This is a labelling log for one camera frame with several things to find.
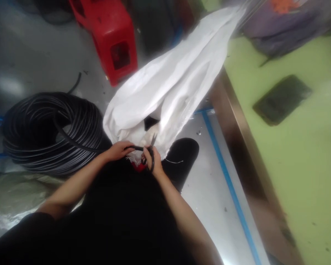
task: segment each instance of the gray floor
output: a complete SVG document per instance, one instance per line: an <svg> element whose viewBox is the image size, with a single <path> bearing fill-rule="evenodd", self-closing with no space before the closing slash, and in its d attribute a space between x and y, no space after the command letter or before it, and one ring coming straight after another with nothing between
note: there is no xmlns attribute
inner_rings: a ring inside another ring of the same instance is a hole
<svg viewBox="0 0 331 265"><path fill-rule="evenodd" d="M137 34L138 60L142 66L146 61ZM0 1L0 115L14 103L37 92L67 92L79 72L82 78L74 94L95 103L104 113L117 88L112 88L106 80L89 33L74 22L59 27L49 25L39 16L23 12L13 0ZM208 105L204 100L200 107ZM261 264L268 264L216 116L209 117ZM226 265L255 264L200 114L189 120L181 137L193 138L200 145L182 196L204 224ZM0 160L0 171L20 170L9 159Z"/></svg>

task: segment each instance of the black shirt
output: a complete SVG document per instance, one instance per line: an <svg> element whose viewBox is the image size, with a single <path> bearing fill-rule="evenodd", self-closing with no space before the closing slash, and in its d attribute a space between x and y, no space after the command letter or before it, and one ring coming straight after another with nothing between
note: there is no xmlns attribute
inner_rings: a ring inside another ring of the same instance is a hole
<svg viewBox="0 0 331 265"><path fill-rule="evenodd" d="M102 172L62 220L33 213L0 238L0 263L61 261L195 264L154 178L115 171Z"/></svg>

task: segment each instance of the cable coil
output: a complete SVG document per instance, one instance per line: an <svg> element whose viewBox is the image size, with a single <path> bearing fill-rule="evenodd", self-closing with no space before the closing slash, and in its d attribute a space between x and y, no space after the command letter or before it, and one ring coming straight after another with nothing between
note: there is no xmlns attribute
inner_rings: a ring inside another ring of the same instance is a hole
<svg viewBox="0 0 331 265"><path fill-rule="evenodd" d="M63 92L33 95L6 113L4 153L28 171L67 176L105 150L99 149L106 139L102 120L86 99Z"/></svg>

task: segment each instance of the green tabletop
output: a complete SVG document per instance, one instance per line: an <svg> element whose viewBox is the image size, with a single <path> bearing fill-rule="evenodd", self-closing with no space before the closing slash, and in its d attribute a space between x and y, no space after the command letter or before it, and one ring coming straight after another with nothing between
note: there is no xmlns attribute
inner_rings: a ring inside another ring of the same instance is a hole
<svg viewBox="0 0 331 265"><path fill-rule="evenodd" d="M331 265L331 37L263 67L266 57L245 37L230 41L228 55L225 68L305 264ZM291 74L314 92L271 127L252 107Z"/></svg>

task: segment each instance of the white fabric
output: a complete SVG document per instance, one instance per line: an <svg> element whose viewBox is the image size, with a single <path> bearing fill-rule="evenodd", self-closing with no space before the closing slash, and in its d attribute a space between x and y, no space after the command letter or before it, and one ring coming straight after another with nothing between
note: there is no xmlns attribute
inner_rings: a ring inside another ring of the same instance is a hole
<svg viewBox="0 0 331 265"><path fill-rule="evenodd" d="M157 132L155 146L164 159L220 72L229 38L243 14L240 7L209 14L179 45L127 80L110 101L103 119L112 143L129 140L143 146L150 144ZM145 132L143 120L150 114L158 116L160 122ZM134 151L130 160L138 165L141 154Z"/></svg>

